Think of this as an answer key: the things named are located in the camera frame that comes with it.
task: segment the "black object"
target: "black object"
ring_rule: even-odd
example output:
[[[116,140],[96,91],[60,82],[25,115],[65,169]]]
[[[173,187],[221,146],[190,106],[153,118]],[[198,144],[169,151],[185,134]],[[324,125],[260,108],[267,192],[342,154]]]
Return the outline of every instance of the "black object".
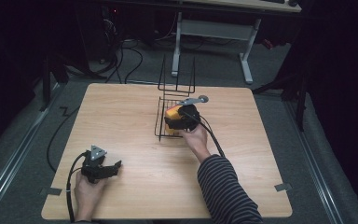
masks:
[[[200,113],[194,105],[183,105],[178,109],[178,114],[181,116],[180,119],[169,119],[164,117],[165,123],[168,124],[170,129],[189,129],[192,131],[200,123]]]
[[[117,175],[118,168],[121,167],[121,161],[116,162],[113,166],[102,166],[105,156],[96,160],[91,159],[91,152],[87,150],[86,159],[83,161],[81,174],[85,175],[90,183],[95,184],[98,179],[105,179]]]

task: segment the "table top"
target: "table top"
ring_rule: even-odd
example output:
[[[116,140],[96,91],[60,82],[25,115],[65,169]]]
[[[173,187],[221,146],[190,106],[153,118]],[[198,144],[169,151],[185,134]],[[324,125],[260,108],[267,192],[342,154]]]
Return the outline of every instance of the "table top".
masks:
[[[209,217],[197,181],[200,166],[185,140],[155,135],[158,102],[155,85],[90,84],[51,186],[44,219],[69,219],[65,186],[75,158],[95,145],[107,150],[105,166],[122,160],[118,176],[109,178],[94,218]],[[292,208],[252,92],[246,88],[196,87],[190,97],[209,97],[196,104],[208,120],[239,181],[263,217],[289,217]],[[218,154],[209,136],[208,149]],[[72,176],[75,187],[75,175]],[[76,201],[73,194],[73,205]]]
[[[210,5],[222,5],[225,7],[247,7],[254,9],[272,10],[280,12],[300,12],[301,7],[299,5],[290,7],[288,0],[284,3],[272,3],[261,0],[183,0],[184,2],[210,4]]]

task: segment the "metal bracket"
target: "metal bracket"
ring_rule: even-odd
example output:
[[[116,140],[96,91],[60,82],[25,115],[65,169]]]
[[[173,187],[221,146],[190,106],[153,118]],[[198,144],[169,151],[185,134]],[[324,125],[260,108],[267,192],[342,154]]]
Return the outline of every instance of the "metal bracket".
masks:
[[[91,145],[91,160],[95,161],[100,159],[102,156],[106,155],[106,150],[101,149],[100,147]]]
[[[207,103],[209,101],[208,96],[201,95],[198,99],[195,98],[187,98],[184,101],[178,103],[178,105],[193,105],[196,103]]]

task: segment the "floor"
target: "floor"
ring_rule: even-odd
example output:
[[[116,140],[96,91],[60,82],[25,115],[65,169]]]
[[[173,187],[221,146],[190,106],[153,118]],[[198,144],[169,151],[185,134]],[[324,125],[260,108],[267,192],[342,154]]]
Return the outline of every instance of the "floor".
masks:
[[[290,45],[274,49],[254,45],[249,58],[254,83],[248,85],[244,82],[238,54],[232,52],[241,43],[226,43],[228,49],[234,50],[225,51],[220,45],[215,50],[214,41],[220,40],[211,40],[209,45],[200,47],[194,42],[183,45],[181,71],[188,73],[188,67],[195,59],[197,85],[253,90],[275,78],[290,49]],[[159,42],[154,47],[137,41],[128,41],[125,45],[122,65],[109,83],[123,83],[125,77],[128,83],[156,83],[164,57],[167,69],[170,69],[172,42]],[[103,65],[90,62],[90,67],[96,71]],[[57,167],[76,119],[76,108],[81,104],[87,86],[93,82],[103,80],[70,75],[66,85],[53,81],[53,103],[44,112],[39,111],[43,105],[42,85],[39,83],[34,90],[34,100],[2,135],[0,223],[68,223],[67,220],[45,220],[40,213],[46,189],[54,177],[49,166]],[[287,194],[293,214],[287,218],[268,217],[265,222],[358,223],[356,195],[324,137],[311,99],[307,99],[305,132],[300,132],[294,123],[296,102],[283,102],[279,90],[257,94],[255,100],[282,180],[292,187]],[[73,116],[68,117],[71,112],[74,112]]]

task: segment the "hand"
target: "hand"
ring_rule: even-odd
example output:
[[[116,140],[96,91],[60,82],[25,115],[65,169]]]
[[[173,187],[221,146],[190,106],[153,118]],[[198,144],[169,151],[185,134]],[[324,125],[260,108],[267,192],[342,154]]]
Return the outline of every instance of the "hand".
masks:
[[[187,145],[196,155],[199,162],[203,162],[211,156],[211,153],[206,145],[208,141],[208,134],[202,125],[197,125],[197,127],[191,132],[180,130],[179,134],[185,138]]]
[[[75,221],[91,221],[94,209],[103,194],[106,181],[107,178],[99,180],[97,184],[91,184],[86,176],[82,175],[80,171],[77,172],[75,187],[77,214]]]

